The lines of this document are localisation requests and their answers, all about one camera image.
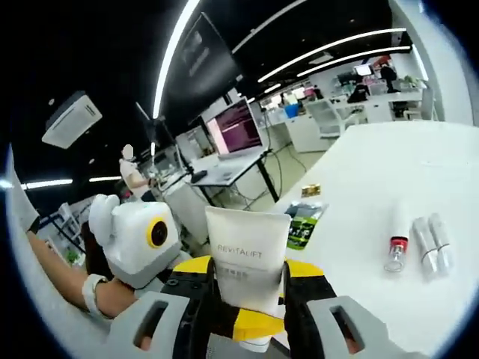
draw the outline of ceiling light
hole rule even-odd
[[[324,67],[327,67],[327,66],[330,66],[330,65],[333,65],[333,64],[337,64],[338,62],[351,60],[351,59],[353,59],[353,58],[359,58],[359,57],[361,57],[361,56],[376,54],[376,53],[378,53],[378,52],[397,51],[397,50],[410,50],[410,49],[411,49],[411,46],[395,46],[395,47],[385,47],[384,49],[377,49],[377,50],[370,50],[370,51],[360,52],[360,53],[355,54],[355,55],[349,55],[349,56],[345,56],[344,58],[339,58],[339,59],[337,59],[337,60],[333,60],[333,61],[330,61],[330,62],[326,62],[325,64],[322,64],[322,65],[320,65],[320,66],[316,66],[316,67],[313,67],[313,68],[311,68],[311,69],[309,69],[309,70],[303,71],[302,73],[299,73],[299,74],[297,74],[296,76],[297,76],[297,77],[300,77],[300,76],[306,75],[306,74],[308,74],[308,73],[313,73],[314,71],[319,70],[319,69],[322,69],[322,68],[324,68]]]
[[[0,179],[0,188],[13,188],[11,182],[7,181],[6,179]]]
[[[25,186],[27,189],[34,189],[34,188],[42,188],[42,187],[51,187],[53,185],[70,185],[72,182],[73,182],[72,179],[56,179],[54,181],[26,183]]]
[[[90,178],[88,182],[103,182],[103,181],[117,181],[117,180],[121,180],[121,176],[94,177],[94,178]]]
[[[271,76],[275,75],[276,73],[279,73],[280,71],[282,71],[282,70],[286,69],[287,67],[295,64],[296,62],[301,61],[301,60],[303,60],[303,59],[305,59],[305,58],[307,58],[311,55],[317,54],[318,52],[321,52],[323,50],[329,49],[333,46],[337,46],[337,45],[340,45],[342,43],[347,43],[348,41],[357,40],[357,39],[360,39],[362,37],[368,37],[368,36],[373,36],[373,35],[378,35],[378,34],[387,34],[387,33],[390,33],[390,32],[405,32],[405,31],[406,31],[406,28],[387,28],[387,29],[384,29],[384,30],[375,30],[375,31],[365,32],[363,34],[358,34],[358,35],[346,37],[345,39],[338,40],[338,41],[335,41],[334,43],[330,43],[328,45],[321,46],[321,47],[318,47],[317,49],[311,50],[310,52],[306,52],[305,54],[303,54],[301,56],[298,56],[297,58],[294,58],[293,60],[287,62],[286,64],[281,65],[277,69],[274,69],[270,73],[267,73],[265,76],[261,77],[257,81],[258,82],[263,82],[264,80],[270,78]]]
[[[270,93],[271,91],[273,91],[273,90],[275,90],[275,89],[277,89],[277,88],[279,88],[279,87],[281,87],[281,84],[273,85],[272,87],[266,89],[266,90],[264,91],[264,93]]]
[[[162,66],[159,70],[158,83],[156,84],[155,103],[153,104],[153,118],[159,116],[159,106],[162,101],[163,89],[165,88],[166,76],[170,68],[171,60],[173,59],[174,50],[180,42],[181,34],[185,30],[189,18],[195,11],[196,6],[200,0],[188,0],[183,11],[178,18],[177,24],[174,26],[168,46],[166,47],[165,56],[163,57]]]

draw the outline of black ceiling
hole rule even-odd
[[[291,0],[203,0],[204,11],[233,49],[271,15]],[[135,151],[147,148],[138,122],[135,101],[148,114],[169,35],[185,0],[81,1],[58,6],[29,5],[12,14],[8,83],[12,142],[16,170],[23,182],[72,178],[65,187],[30,191],[32,202],[45,212],[64,201],[74,202],[113,191],[110,182],[88,178],[119,174],[120,150],[127,143]],[[308,61],[266,80],[259,77],[334,40],[391,27],[387,0],[308,0],[268,25],[234,54],[245,81],[246,96],[255,96],[276,82],[296,81]],[[330,52],[343,57],[391,45],[391,36],[357,40]],[[62,100],[85,90],[103,119],[70,149],[41,142],[45,122]],[[171,124],[173,132],[184,130]],[[160,141],[165,144],[161,133]],[[88,162],[95,159],[92,165]]]

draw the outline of black monitor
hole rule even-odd
[[[231,51],[202,13],[171,62],[161,110],[171,131],[187,127],[233,88],[239,75]]]

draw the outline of office room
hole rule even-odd
[[[472,344],[479,81],[446,9],[84,5],[15,14],[0,193],[8,307],[29,321],[10,314],[12,337],[63,358]]]

